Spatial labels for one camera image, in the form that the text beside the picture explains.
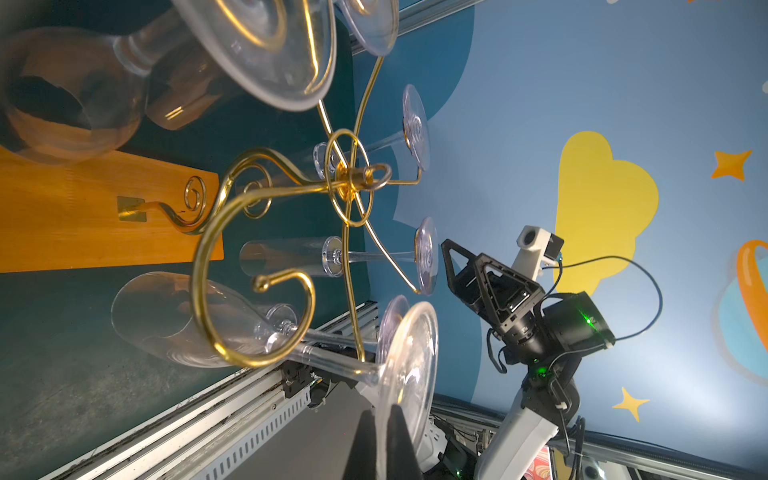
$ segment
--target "dark green table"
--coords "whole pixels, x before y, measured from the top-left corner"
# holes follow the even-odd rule
[[[93,0],[46,6],[41,10],[44,18],[26,18],[23,26],[77,25],[122,34],[148,22],[169,4],[133,2],[128,8],[119,2]],[[348,38],[346,29],[337,25],[339,38]],[[347,41],[340,42],[326,104],[336,128],[352,127],[355,105]],[[277,111],[244,95],[180,131],[166,131],[145,120],[123,150],[222,174],[250,147],[263,145],[291,157],[309,151],[324,138],[316,111]],[[327,195],[289,200],[261,220],[240,215],[224,231],[224,260],[211,264],[210,278],[255,300],[250,279],[237,261],[243,243],[339,235],[341,225]],[[350,246],[364,248],[362,229],[353,229]],[[0,275],[3,478],[45,475],[235,371],[165,362],[114,333],[109,312],[115,294],[135,276],[157,270],[189,273],[191,264]],[[357,302],[367,300],[370,285],[364,263],[353,265],[353,282]],[[316,288],[315,324],[347,311],[342,279],[316,279]],[[295,282],[258,296],[260,301],[264,297],[303,308],[303,291]]]

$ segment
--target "star decoration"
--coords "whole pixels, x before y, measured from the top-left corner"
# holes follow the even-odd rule
[[[650,400],[635,399],[632,397],[632,395],[629,394],[627,389],[625,389],[624,387],[621,387],[621,391],[624,393],[624,401],[616,405],[614,408],[629,410],[630,412],[632,412],[632,416],[634,417],[634,419],[639,422],[640,416],[637,414],[637,407],[643,405],[644,403],[648,403]]]
[[[715,157],[717,157],[717,169],[712,174],[712,178],[720,178],[730,175],[731,177],[744,181],[744,162],[746,162],[746,159],[749,158],[751,154],[751,150],[736,155],[724,154],[721,151],[716,151]]]

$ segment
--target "yellow cloud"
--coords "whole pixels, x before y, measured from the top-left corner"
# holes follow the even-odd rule
[[[632,258],[635,239],[650,225],[658,207],[654,179],[631,162],[614,160],[605,137],[584,131],[565,144],[555,230],[565,240],[563,263],[604,255]],[[624,261],[602,260],[563,270],[558,291],[591,295],[600,280],[625,268]]]

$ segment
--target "blue wall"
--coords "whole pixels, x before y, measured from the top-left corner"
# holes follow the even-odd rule
[[[358,96],[372,63],[355,57]],[[583,361],[580,414],[592,430],[765,471],[768,373],[750,362],[768,357],[749,319],[741,322],[733,285],[742,245],[768,241],[766,81],[764,0],[487,0],[401,37],[385,60],[362,139],[398,129],[402,88],[412,83],[429,116],[432,166],[419,186],[377,194],[372,221],[390,250],[409,249],[429,215],[440,241],[511,263],[525,224],[556,231],[566,142],[584,131],[605,136],[614,157],[645,169],[659,190],[634,259],[656,276],[665,307],[648,334]],[[744,181],[712,178],[716,151],[753,152]],[[372,161],[415,174],[407,155],[381,151]],[[760,268],[768,280],[768,262]],[[391,270],[369,269],[382,303],[406,291]],[[506,411],[524,369],[493,369],[486,326],[442,271],[439,282],[429,298],[440,321],[438,392]],[[602,280],[593,299],[617,336],[656,309],[652,286],[631,269]],[[733,354],[749,342],[754,355]],[[611,408],[622,388],[650,400],[639,422]]]

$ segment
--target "wooden board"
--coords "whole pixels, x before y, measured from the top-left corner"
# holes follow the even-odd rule
[[[55,167],[0,149],[0,273],[192,261],[199,236],[160,212],[146,222],[118,219],[118,196],[165,202],[194,219],[182,213],[192,175],[206,183],[209,210],[219,187],[210,172],[118,151]],[[223,258],[219,237],[212,260]]]

